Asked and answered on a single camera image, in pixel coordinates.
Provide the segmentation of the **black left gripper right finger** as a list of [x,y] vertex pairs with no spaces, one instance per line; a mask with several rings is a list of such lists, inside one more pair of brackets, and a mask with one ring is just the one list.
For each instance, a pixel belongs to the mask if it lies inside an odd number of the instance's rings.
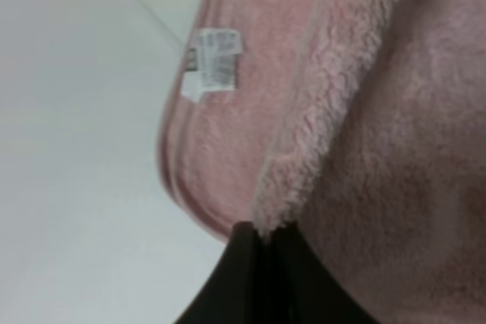
[[297,225],[276,229],[270,247],[297,323],[375,323],[320,262]]

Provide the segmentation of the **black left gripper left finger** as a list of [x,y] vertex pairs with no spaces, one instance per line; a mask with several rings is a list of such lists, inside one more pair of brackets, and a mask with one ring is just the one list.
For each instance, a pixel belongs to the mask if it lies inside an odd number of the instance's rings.
[[260,238],[250,222],[239,222],[215,269],[177,323],[256,323],[259,268]]

